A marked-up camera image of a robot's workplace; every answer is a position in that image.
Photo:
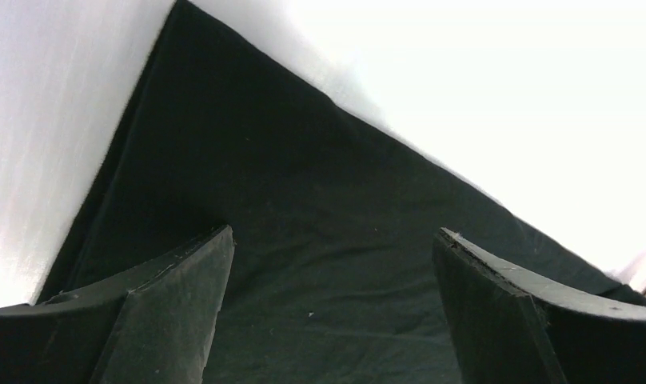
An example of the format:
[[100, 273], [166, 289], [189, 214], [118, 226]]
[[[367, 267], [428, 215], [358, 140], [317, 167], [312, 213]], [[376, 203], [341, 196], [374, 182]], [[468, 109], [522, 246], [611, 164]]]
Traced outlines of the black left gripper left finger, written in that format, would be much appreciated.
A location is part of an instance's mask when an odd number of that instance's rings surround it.
[[234, 255], [222, 226], [35, 306], [0, 308], [0, 383], [199, 383]]

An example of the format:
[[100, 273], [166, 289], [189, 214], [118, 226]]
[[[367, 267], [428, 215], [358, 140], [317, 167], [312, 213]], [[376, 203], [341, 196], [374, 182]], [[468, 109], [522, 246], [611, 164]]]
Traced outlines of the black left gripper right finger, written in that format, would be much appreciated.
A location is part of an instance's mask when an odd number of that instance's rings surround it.
[[466, 383], [646, 383], [646, 307], [574, 289], [442, 228], [433, 263]]

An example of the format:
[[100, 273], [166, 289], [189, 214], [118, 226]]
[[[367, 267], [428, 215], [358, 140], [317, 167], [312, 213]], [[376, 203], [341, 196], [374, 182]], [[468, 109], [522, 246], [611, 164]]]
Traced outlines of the black t shirt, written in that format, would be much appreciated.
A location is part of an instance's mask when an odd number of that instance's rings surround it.
[[229, 225], [208, 383], [458, 383], [441, 227], [567, 286], [646, 306], [491, 198], [176, 2], [46, 281], [100, 281]]

